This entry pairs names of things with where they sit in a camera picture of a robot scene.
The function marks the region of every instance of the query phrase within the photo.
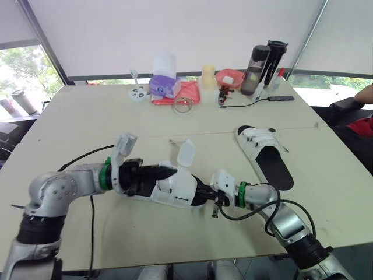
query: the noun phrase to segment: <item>person's arm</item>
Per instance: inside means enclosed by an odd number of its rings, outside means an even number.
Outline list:
[[[373,104],[373,84],[366,86],[355,95],[355,101],[362,104]]]

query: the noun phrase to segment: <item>clear water bottle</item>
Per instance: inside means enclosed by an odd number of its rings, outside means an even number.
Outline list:
[[[266,64],[270,47],[267,45],[256,45],[252,50],[249,66],[244,75],[244,81],[241,85],[241,93],[252,95],[258,86],[263,67]]]

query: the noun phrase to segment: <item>black cable cord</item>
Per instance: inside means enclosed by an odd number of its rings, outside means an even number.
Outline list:
[[[96,150],[91,150],[90,152],[87,152],[84,155],[78,156],[76,159],[71,160],[67,164],[64,164],[60,169],[58,169],[58,172],[64,171],[67,167],[69,167],[73,163],[77,162],[78,160],[85,158],[86,156],[89,156],[93,153],[96,153],[96,152],[99,152],[99,151],[102,151],[102,150],[105,150],[105,149],[113,148],[113,147],[114,147],[114,145],[109,145],[109,146],[98,148]],[[93,257],[94,257],[94,214],[95,214],[95,210],[94,210],[94,201],[93,201],[92,195],[90,196],[90,202],[91,202],[91,208],[92,208],[92,219],[91,219],[91,252],[90,252],[91,256],[90,256],[89,270],[88,270],[88,273],[87,273],[87,279],[88,280],[91,278],[92,267],[93,267]]]
[[[71,161],[68,162],[67,164],[64,164],[60,169],[57,170],[57,172],[62,172],[62,171],[64,171],[67,167],[69,167],[69,166],[72,165],[73,163],[77,162],[78,160],[80,160],[80,159],[82,159],[82,158],[85,158],[86,156],[91,155],[92,153],[97,153],[97,152],[99,152],[99,151],[102,151],[102,150],[105,150],[105,149],[109,149],[109,148],[112,148],[112,147],[114,147],[114,145],[101,147],[101,148],[98,148],[98,149],[96,149],[96,150],[91,150],[90,152],[87,152],[87,153],[85,153],[84,155],[82,155],[82,156],[78,156],[76,159],[71,160]]]
[[[316,237],[316,227],[315,227],[315,223],[314,223],[314,220],[312,219],[311,215],[308,213],[308,211],[302,206],[300,205],[299,203],[295,202],[295,201],[292,201],[292,200],[287,200],[287,199],[280,199],[280,202],[283,202],[283,203],[290,203],[290,204],[294,204],[296,206],[298,206],[299,208],[301,208],[303,210],[303,212],[306,214],[307,218],[309,219],[309,222],[311,223],[311,227],[312,227],[312,234]],[[263,210],[264,208],[268,207],[268,206],[271,206],[273,204],[276,204],[278,203],[278,200],[274,200],[274,201],[271,201],[271,202],[268,202],[266,204],[263,204],[262,206],[260,206],[259,208],[257,208],[256,210],[250,212],[250,213],[247,213],[243,216],[240,216],[240,217],[231,217],[229,215],[227,215],[224,211],[223,211],[223,206],[222,205],[218,205],[218,208],[219,208],[219,211],[220,213],[227,219],[231,220],[231,221],[241,221],[241,220],[244,220],[246,218],[249,218],[251,216],[254,216],[255,214],[259,213],[261,210]]]
[[[92,219],[91,219],[91,259],[89,263],[89,270],[87,273],[87,280],[89,280],[92,275],[93,257],[94,257],[94,214],[95,214],[95,211],[94,211],[93,196],[91,195],[89,199],[91,201]]]
[[[266,223],[264,224],[264,231],[265,231],[269,236],[275,237],[275,235],[274,235],[272,232],[270,232],[270,231],[268,230],[268,226],[269,226],[269,224],[272,222],[273,218],[276,216],[277,212],[278,212],[279,209],[280,209],[280,205],[281,205],[281,202],[280,202],[280,200],[281,200],[281,194],[280,194],[280,191],[279,191],[279,189],[278,189],[276,186],[271,185],[271,184],[269,184],[269,183],[259,183],[259,184],[255,184],[255,185],[256,185],[256,186],[258,186],[258,185],[268,185],[268,186],[271,186],[272,188],[274,188],[275,191],[276,191],[276,195],[277,195],[276,202],[277,202],[277,203],[276,203],[275,210],[273,211],[273,213],[270,215],[270,217],[267,219]]]
[[[263,100],[268,100],[268,97],[267,98],[262,98],[262,99],[259,99],[253,103],[250,103],[250,104],[247,104],[247,105],[236,105],[236,106],[220,106],[221,109],[225,109],[225,108],[241,108],[241,107],[249,107],[251,105],[254,105],[255,103],[259,102],[259,101],[263,101]]]

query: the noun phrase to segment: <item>window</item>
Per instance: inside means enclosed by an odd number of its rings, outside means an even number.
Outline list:
[[[24,90],[34,107],[41,111],[42,102],[50,100],[62,85],[42,46],[0,50],[0,100],[10,100],[23,116],[28,114],[11,98],[15,90]],[[0,106],[0,120],[10,118]]]
[[[140,78],[138,83],[141,85],[149,83],[150,78]],[[134,85],[134,79],[111,79],[111,80],[88,80],[88,85]]]
[[[323,107],[355,96],[373,83],[373,79],[300,74],[291,75],[288,81],[308,105]],[[372,110],[373,105],[365,105],[364,109]]]

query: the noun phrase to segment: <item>red bottle cap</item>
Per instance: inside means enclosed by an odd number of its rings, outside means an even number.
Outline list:
[[[284,72],[285,72],[285,68],[281,68],[280,69],[280,72],[277,74],[277,77],[282,77],[284,75]]]

